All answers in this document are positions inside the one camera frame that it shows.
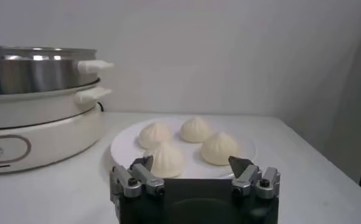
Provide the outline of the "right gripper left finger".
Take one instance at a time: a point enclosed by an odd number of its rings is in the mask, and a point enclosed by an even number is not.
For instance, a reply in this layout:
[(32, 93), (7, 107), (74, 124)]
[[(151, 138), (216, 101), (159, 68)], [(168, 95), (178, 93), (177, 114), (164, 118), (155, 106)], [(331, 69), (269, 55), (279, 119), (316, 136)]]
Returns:
[(126, 198), (137, 198), (142, 195), (143, 189), (154, 197), (164, 195), (164, 180), (150, 172), (152, 166), (153, 156), (135, 159), (128, 169), (115, 163), (110, 172), (111, 198), (121, 195)]

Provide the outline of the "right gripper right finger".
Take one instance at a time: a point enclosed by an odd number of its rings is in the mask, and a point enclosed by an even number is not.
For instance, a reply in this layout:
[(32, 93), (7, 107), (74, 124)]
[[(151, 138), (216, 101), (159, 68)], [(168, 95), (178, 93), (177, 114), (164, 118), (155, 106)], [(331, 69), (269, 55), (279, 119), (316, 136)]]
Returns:
[(246, 197), (254, 192), (263, 200), (279, 197), (280, 173), (277, 168), (268, 167), (262, 172), (249, 159), (230, 156), (228, 161), (234, 175), (231, 181), (233, 196)]

